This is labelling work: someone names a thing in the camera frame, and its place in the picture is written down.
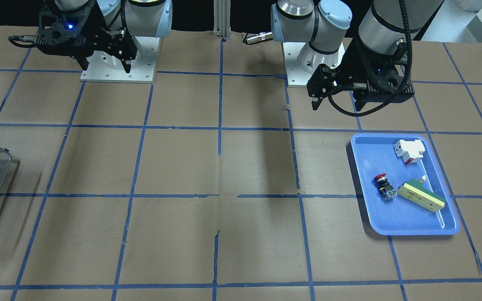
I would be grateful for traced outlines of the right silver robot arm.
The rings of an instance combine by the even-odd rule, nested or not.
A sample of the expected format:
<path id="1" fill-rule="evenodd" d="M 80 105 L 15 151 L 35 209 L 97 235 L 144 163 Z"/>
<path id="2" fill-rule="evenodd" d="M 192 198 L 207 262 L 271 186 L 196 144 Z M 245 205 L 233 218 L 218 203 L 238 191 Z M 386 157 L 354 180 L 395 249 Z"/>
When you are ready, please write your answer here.
<path id="1" fill-rule="evenodd" d="M 97 0 L 46 0 L 33 46 L 47 55 L 75 59 L 82 70 L 96 51 L 115 57 L 128 74 L 137 58 L 136 37 L 167 37 L 170 0 L 117 0 L 105 15 Z"/>

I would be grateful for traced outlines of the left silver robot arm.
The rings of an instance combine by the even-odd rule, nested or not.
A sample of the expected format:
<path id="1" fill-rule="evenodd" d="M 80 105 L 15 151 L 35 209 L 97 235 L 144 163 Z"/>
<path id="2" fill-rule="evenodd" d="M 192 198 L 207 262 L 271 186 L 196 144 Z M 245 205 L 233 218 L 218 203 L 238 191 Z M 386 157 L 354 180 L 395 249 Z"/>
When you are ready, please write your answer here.
<path id="1" fill-rule="evenodd" d="M 413 38 L 436 15 L 441 0 L 375 0 L 336 63 L 352 10 L 340 0 L 279 0 L 272 6 L 273 39 L 299 42 L 312 109 L 324 99 L 340 113 L 362 117 L 414 96 Z"/>

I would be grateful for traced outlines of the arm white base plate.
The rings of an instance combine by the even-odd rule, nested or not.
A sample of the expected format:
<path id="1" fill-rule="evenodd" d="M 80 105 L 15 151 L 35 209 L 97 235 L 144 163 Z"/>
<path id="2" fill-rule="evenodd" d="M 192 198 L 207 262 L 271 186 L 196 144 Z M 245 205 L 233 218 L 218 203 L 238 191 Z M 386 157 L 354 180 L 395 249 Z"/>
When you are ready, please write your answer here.
<path id="1" fill-rule="evenodd" d="M 162 38 L 134 37 L 138 47 L 136 59 L 130 61 L 129 73 L 123 68 L 122 62 L 103 51 L 95 51 L 88 57 L 89 66 L 82 71 L 82 82 L 111 82 L 111 83 L 142 83 L 152 84 L 156 74 L 156 65 Z"/>
<path id="2" fill-rule="evenodd" d="M 345 53 L 341 43 L 337 52 L 325 55 L 314 51 L 307 43 L 286 42 L 282 44 L 287 85 L 293 88 L 305 88 L 308 80 L 320 64 L 331 69 L 337 68 Z"/>

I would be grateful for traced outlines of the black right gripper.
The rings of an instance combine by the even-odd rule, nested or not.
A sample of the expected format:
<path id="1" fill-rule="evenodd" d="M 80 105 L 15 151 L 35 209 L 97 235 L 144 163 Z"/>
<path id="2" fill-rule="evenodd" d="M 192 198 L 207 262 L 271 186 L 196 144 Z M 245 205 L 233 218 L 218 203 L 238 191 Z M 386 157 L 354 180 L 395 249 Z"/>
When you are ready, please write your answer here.
<path id="1" fill-rule="evenodd" d="M 138 47 L 129 32 L 108 32 L 95 0 L 46 0 L 38 19 L 35 47 L 42 53 L 67 56 L 88 70 L 88 57 L 103 51 L 121 61 L 126 74 Z"/>

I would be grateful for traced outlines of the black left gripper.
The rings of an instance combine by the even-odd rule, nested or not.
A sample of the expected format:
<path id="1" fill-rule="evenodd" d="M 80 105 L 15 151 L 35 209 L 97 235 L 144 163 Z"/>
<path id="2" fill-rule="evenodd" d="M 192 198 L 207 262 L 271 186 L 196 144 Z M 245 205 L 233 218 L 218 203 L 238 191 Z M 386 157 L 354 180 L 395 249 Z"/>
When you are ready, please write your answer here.
<path id="1" fill-rule="evenodd" d="M 307 82 L 312 109 L 318 110 L 325 98 L 340 91 L 339 87 L 353 91 L 356 112 L 362 112 L 369 102 L 384 103 L 395 93 L 392 103 L 411 99 L 415 95 L 413 84 L 397 69 L 407 65 L 409 46 L 405 40 L 397 40 L 394 46 L 396 50 L 386 55 L 369 49 L 361 40 L 352 40 L 336 71 L 318 66 Z"/>

